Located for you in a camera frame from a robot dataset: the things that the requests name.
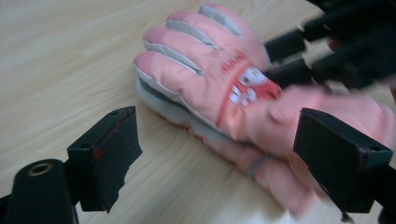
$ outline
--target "metal screw hole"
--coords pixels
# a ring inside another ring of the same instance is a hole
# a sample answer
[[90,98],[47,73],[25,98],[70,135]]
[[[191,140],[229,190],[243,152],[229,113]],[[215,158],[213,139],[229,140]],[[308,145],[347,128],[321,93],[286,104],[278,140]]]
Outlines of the metal screw hole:
[[43,175],[44,173],[48,172],[50,169],[52,169],[51,163],[47,163],[47,162],[41,163],[32,167],[27,174],[29,176]]

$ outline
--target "black plastic part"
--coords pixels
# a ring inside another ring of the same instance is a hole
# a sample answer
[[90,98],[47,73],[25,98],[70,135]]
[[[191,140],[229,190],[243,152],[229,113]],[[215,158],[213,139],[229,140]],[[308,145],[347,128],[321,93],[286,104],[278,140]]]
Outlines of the black plastic part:
[[78,223],[61,161],[37,161],[17,173],[5,223]]
[[9,195],[0,198],[0,224],[3,224],[6,221],[8,202],[9,202]]
[[294,30],[264,44],[270,57],[271,63],[281,61],[290,55],[305,50],[303,34],[300,30]]
[[326,36],[344,41],[350,37],[361,35],[372,25],[377,25],[381,21],[389,21],[389,17],[384,15],[387,11],[393,10],[386,8],[385,0],[349,0],[344,3],[337,3],[338,0],[315,2],[325,9],[325,14],[304,25],[304,38],[309,42]]
[[343,121],[303,108],[294,151],[342,212],[368,213],[392,151]]
[[382,209],[378,217],[378,224],[396,224],[396,213]]
[[309,84],[313,81],[312,71],[306,66],[303,59],[281,65],[263,73],[282,89],[287,88],[291,84]]
[[375,179],[372,195],[385,210],[396,217],[396,170],[390,166],[378,172]]
[[350,2],[351,0],[307,0],[308,2],[320,7],[323,11],[333,10],[338,7],[342,7]]
[[66,175],[66,181],[67,181],[67,187],[69,189],[69,194],[70,194],[70,201],[71,203],[76,206],[76,204],[79,202],[80,199],[80,185],[78,183],[78,180],[80,179],[80,174],[73,172],[73,169],[70,164],[70,160],[67,160],[64,163],[64,169],[65,169],[65,175]]
[[134,106],[107,114],[67,149],[84,211],[111,209],[129,166],[142,153]]
[[361,89],[396,74],[396,28],[378,25],[370,33],[349,40],[334,54],[313,64],[314,80],[341,81],[349,88]]

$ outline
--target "cartoon print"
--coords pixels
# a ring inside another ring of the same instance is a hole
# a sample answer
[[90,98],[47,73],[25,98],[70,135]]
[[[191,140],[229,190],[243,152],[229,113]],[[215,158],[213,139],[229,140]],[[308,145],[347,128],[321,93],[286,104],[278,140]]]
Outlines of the cartoon print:
[[258,99],[274,99],[273,89],[278,86],[254,67],[249,67],[233,84],[230,100],[236,105],[248,105]]

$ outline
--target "wood grain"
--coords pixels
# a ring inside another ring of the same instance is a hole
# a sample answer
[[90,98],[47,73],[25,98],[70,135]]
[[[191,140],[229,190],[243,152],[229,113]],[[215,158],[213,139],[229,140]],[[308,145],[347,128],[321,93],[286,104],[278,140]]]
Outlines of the wood grain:
[[[134,57],[141,38],[173,11],[206,1],[36,0],[0,2],[0,196],[14,175],[42,159],[67,160],[66,148],[109,111],[136,105],[143,155],[120,198],[81,223],[338,223],[330,202],[292,220],[264,190],[193,136],[141,103]],[[207,1],[235,10],[262,41],[319,14],[303,0]],[[327,50],[317,44],[313,59]],[[387,88],[365,93],[392,106]],[[352,215],[356,223],[375,223]]]

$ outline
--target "wooden table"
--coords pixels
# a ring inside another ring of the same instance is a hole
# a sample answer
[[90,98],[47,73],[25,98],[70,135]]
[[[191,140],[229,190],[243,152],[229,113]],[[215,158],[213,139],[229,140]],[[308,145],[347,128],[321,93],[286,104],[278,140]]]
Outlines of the wooden table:
[[[136,105],[143,155],[131,166],[111,212],[81,223],[338,223],[331,202],[292,220],[264,189],[184,129],[149,110],[134,89],[141,38],[180,0],[0,2],[0,196],[14,175],[42,159],[67,160],[66,148],[115,108]],[[264,40],[319,13],[303,0],[213,1],[234,9]],[[311,48],[306,57],[327,50]],[[365,91],[393,106],[385,87]],[[356,223],[375,223],[352,215]]]

